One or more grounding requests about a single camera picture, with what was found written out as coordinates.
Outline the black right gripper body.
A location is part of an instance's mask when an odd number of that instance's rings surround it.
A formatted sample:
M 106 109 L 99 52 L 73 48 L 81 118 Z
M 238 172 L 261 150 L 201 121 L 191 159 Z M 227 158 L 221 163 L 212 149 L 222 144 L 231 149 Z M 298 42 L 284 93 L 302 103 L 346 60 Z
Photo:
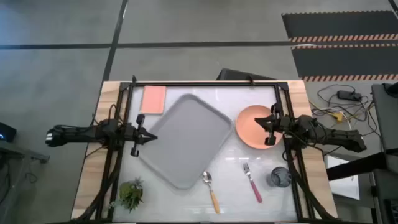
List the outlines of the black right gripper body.
M 266 137 L 265 144 L 273 146 L 276 143 L 275 133 L 289 132 L 293 129 L 294 119 L 290 116 L 281 116 L 281 104 L 273 104 L 271 106 L 271 114 L 275 115 L 274 132 L 269 133 Z

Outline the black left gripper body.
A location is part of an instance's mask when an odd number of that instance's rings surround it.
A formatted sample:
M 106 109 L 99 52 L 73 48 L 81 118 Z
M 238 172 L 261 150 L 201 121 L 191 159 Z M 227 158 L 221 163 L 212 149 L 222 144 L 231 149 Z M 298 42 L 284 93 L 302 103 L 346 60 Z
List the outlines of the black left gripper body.
M 139 144 L 142 135 L 141 128 L 144 123 L 144 120 L 145 120 L 145 115 L 139 114 L 136 119 L 138 127 L 133 126 L 131 123 L 127 123 L 124 126 L 124 141 L 134 143 L 130 153 L 130 155 L 133 157 L 137 157 L 139 155 L 139 151 L 136 149 L 136 147 Z

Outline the orange round plate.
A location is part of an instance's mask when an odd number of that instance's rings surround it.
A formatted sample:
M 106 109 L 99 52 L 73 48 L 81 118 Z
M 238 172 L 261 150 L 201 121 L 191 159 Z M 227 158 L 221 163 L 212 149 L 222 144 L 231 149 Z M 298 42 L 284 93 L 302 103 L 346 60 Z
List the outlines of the orange round plate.
M 265 139 L 269 133 L 255 122 L 255 118 L 271 115 L 271 109 L 262 105 L 251 105 L 243 109 L 236 118 L 236 132 L 239 138 L 249 147 L 255 149 L 269 149 Z

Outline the grey glass cup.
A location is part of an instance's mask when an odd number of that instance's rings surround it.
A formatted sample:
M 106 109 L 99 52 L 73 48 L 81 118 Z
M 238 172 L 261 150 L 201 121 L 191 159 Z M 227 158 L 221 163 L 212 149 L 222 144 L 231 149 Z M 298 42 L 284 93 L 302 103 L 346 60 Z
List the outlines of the grey glass cup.
M 292 183 L 290 171 L 285 167 L 276 167 L 267 176 L 267 183 L 271 187 L 286 188 Z

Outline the fork with pink handle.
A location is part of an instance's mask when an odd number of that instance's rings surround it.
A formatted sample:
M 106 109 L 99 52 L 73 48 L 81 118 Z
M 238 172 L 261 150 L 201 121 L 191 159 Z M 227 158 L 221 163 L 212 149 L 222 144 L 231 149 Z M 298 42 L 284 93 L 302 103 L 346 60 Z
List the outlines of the fork with pink handle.
M 256 187 L 254 180 L 251 177 L 251 171 L 250 171 L 248 163 L 243 164 L 243 170 L 244 170 L 245 175 L 248 177 L 248 179 L 250 181 L 250 184 L 251 184 L 252 190 L 254 192 L 254 195 L 256 196 L 257 202 L 262 203 L 263 202 L 262 197 Z

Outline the spoon with yellow handle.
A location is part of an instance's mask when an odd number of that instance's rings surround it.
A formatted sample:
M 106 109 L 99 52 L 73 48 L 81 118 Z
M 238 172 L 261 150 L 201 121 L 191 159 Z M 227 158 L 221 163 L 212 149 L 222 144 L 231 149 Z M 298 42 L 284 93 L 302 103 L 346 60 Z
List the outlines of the spoon with yellow handle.
M 211 197 L 214 209 L 215 209 L 215 213 L 216 214 L 220 214 L 221 213 L 220 206 L 219 206 L 219 203 L 217 201 L 216 195 L 215 195 L 215 193 L 214 193 L 214 191 L 212 189 L 212 186 L 211 186 L 212 177 L 211 177 L 211 174 L 208 171 L 204 171 L 204 173 L 203 173 L 203 181 L 209 188 L 210 197 Z

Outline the grey plastic tray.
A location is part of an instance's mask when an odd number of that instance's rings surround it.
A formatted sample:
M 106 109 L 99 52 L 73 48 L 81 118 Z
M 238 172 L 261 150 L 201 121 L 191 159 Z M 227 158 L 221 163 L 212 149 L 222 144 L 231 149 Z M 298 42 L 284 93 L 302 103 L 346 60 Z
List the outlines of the grey plastic tray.
M 140 159 L 177 189 L 191 188 L 228 139 L 233 122 L 193 94 L 184 94 L 150 128 L 157 139 Z

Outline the black flat object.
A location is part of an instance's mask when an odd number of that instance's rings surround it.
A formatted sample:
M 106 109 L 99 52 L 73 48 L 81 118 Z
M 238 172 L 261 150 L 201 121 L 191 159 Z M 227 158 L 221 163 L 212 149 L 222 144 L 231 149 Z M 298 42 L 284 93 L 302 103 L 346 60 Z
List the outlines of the black flat object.
M 222 68 L 216 80 L 275 80 L 275 78 Z

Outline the black power adapter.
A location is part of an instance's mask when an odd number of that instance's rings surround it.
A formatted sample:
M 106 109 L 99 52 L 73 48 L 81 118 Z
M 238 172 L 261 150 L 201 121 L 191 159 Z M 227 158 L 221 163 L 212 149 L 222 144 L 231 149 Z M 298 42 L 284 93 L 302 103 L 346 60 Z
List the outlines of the black power adapter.
M 361 101 L 362 100 L 362 94 L 357 93 L 355 91 L 339 90 L 339 91 L 337 91 L 336 95 L 341 100 L 349 100 L 349 101 Z

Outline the black desk beam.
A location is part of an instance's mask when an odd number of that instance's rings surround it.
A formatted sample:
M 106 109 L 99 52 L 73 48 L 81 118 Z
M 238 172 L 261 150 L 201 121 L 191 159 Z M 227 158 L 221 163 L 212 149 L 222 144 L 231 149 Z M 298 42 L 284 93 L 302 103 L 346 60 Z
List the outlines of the black desk beam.
M 376 169 L 386 169 L 386 154 L 379 152 L 326 170 L 328 180 L 338 180 L 354 175 L 365 174 Z

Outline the white paper sheet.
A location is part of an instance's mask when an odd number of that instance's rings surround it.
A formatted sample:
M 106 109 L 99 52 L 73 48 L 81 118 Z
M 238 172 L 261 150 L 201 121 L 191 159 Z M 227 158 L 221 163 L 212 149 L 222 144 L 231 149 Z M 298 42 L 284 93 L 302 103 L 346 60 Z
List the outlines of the white paper sheet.
M 339 159 L 337 157 L 326 156 L 327 168 L 332 168 L 334 166 L 342 165 L 348 162 L 349 161 Z M 330 180 L 329 183 L 333 194 L 360 200 L 358 175 L 345 177 L 343 179 Z

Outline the grey desk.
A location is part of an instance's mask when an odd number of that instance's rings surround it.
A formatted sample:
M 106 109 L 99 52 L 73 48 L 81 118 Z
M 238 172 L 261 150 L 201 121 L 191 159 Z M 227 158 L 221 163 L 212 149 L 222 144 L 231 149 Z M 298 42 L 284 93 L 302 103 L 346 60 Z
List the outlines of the grey desk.
M 398 174 L 398 82 L 371 86 L 387 169 Z

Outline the grey metal bench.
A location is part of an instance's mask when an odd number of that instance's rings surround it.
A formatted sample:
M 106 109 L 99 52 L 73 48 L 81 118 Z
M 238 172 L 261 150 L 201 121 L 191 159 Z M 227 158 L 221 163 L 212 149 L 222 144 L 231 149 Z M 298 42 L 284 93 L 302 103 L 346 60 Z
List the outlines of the grey metal bench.
M 15 204 L 30 164 L 48 163 L 50 156 L 0 141 L 0 223 L 4 223 Z

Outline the black device with blue light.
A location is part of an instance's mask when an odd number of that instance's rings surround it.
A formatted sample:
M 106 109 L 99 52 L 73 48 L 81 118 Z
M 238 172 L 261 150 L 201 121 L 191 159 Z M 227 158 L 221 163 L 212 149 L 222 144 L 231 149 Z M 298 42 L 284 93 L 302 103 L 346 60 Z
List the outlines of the black device with blue light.
M 0 141 L 13 142 L 16 133 L 15 128 L 0 122 Z

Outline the black aluminium table frame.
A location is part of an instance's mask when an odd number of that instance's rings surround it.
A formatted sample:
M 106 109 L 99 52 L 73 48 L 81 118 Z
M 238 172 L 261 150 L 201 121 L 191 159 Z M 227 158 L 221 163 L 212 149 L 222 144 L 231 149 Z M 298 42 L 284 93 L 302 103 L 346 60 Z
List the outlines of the black aluminium table frame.
M 282 93 L 284 100 L 284 108 L 287 104 L 292 105 L 294 115 L 310 115 L 310 101 L 308 100 L 308 93 L 305 87 L 306 82 L 303 80 L 285 80 L 284 83 L 289 88 L 288 93 Z M 250 84 L 250 81 L 243 80 L 209 80 L 209 81 L 164 81 L 161 85 L 176 84 L 176 85 L 215 85 L 220 87 L 222 84 Z M 98 102 L 95 110 L 95 118 L 103 119 L 108 117 L 108 110 L 112 104 L 121 100 L 121 109 L 119 115 L 127 113 L 127 91 L 129 81 L 106 81 L 101 84 L 101 91 L 99 93 Z M 109 176 L 110 171 L 105 170 L 105 165 L 108 163 L 110 168 L 115 167 L 117 158 L 120 155 L 116 152 L 108 153 L 105 149 L 101 149 L 95 153 L 95 158 L 85 159 L 83 162 L 82 172 L 78 184 L 78 190 L 73 205 L 71 219 L 78 218 L 88 208 L 90 203 L 95 199 L 96 194 L 101 188 L 101 181 L 103 176 Z M 310 190 L 323 205 L 325 210 L 337 217 L 335 202 L 332 196 L 331 187 L 326 173 L 325 164 L 321 152 L 312 147 L 308 147 L 302 151 L 302 165 L 305 166 L 307 175 L 307 182 Z

